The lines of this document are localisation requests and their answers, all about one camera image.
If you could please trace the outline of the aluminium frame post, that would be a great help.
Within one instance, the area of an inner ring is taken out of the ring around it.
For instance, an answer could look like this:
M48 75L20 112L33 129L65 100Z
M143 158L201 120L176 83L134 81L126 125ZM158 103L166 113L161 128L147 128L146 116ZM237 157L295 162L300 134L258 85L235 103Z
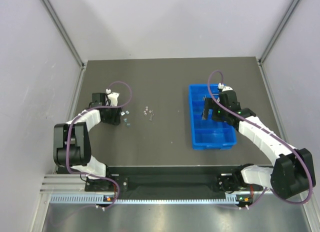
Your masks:
M76 50L76 47L74 46L70 36L67 33L67 30L65 29L63 23L61 22L56 10L54 9L52 3L50 0L40 0L43 4L45 10L47 11L49 17L51 18L53 24L55 25L56 29L58 30L58 33L60 34L61 38L65 42L67 48L71 52L74 60L79 65L81 69L85 67L85 63L81 59L79 53Z
M280 20L279 24L277 25L274 33L272 34L269 42L267 43L267 46L263 50L263 53L262 53L261 57L257 60L257 62L258 62L258 64L260 66L262 66L263 63L268 58L270 52L272 51L272 49L275 46L276 42L278 41L278 39L282 35L282 33L285 30L288 22L290 21L291 17L295 13L295 11L296 11L296 9L297 9L297 7L298 7L298 5L300 4L301 1L302 0L291 0L291 2L289 3L288 8L285 10L284 15L281 17L281 20Z

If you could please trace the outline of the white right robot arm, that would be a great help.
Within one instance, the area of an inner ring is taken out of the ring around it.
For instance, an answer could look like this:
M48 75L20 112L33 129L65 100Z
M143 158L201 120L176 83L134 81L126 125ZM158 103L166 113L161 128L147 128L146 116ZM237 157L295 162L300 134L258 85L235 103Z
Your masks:
M311 152L288 144L265 126L252 110L241 108L234 90L221 90L217 99L206 97L202 118L232 126L270 160L271 167L253 164L239 166L233 174L241 187L255 184L270 188L283 200L315 187Z

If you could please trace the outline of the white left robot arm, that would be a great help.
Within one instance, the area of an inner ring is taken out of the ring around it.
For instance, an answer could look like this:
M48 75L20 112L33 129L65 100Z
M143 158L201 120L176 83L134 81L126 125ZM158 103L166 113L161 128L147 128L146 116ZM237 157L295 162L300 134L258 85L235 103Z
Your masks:
M122 108L117 107L119 93L93 93L92 101L72 123L56 124L53 129L53 160L58 167L67 166L87 174L93 180L108 176L108 167L92 155L89 131L99 123L117 126Z

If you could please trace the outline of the right aluminium frame post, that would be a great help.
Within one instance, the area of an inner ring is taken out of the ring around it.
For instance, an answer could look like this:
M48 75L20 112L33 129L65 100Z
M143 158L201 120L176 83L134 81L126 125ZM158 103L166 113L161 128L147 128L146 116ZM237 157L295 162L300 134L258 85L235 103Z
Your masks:
M291 2L289 3L288 8L285 10L284 15L281 17L281 20L280 20L279 24L277 25L274 33L272 34L269 42L267 43L267 46L263 50L263 53L262 53L261 57L257 60L257 62L258 62L258 64L260 66L262 66L263 63L268 58L270 52L272 51L272 49L275 46L276 42L278 41L278 39L282 35L282 33L285 30L288 22L290 21L291 17L295 13L295 11L296 11L296 9L297 9L297 7L298 7L298 5L300 4L301 1L302 0L291 0Z

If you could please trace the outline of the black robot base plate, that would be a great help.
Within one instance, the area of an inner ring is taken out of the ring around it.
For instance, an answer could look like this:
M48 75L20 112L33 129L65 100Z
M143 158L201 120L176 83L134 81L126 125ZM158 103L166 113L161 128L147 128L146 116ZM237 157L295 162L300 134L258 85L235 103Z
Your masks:
M117 174L112 175L113 179L122 192L133 191L139 187L147 188L208 188L212 192L236 191L260 192L263 187L260 185L236 185L231 175L226 176L214 174Z

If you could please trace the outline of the left aluminium frame post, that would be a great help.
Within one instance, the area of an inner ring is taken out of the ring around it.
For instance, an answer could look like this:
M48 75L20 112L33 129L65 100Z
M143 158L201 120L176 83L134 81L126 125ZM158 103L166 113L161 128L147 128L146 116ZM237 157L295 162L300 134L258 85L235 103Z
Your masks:
M61 22L56 10L54 9L52 3L50 0L40 0L43 4L45 10L47 11L49 17L51 18L53 24L55 25L56 29L58 30L58 33L60 34L61 38L65 42L67 48L71 52L74 60L79 65L81 69L85 67L85 63L81 59L79 53L76 50L76 47L74 46L70 36L67 33L67 30L65 29L63 23Z

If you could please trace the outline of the aluminium front rail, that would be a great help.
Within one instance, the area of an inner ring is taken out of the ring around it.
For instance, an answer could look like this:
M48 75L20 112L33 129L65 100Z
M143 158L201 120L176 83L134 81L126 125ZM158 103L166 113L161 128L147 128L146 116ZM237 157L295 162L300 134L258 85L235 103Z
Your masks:
M77 193L85 190L86 182L78 174L46 174L41 193Z

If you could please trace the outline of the blue compartment tray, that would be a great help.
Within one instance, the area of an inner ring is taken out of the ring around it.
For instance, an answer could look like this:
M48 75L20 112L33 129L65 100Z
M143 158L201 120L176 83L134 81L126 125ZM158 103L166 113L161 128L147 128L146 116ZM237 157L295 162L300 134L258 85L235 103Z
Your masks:
M191 141L194 150L229 150L237 144L236 130L225 122L202 118L205 99L211 98L206 84L191 84L188 87Z

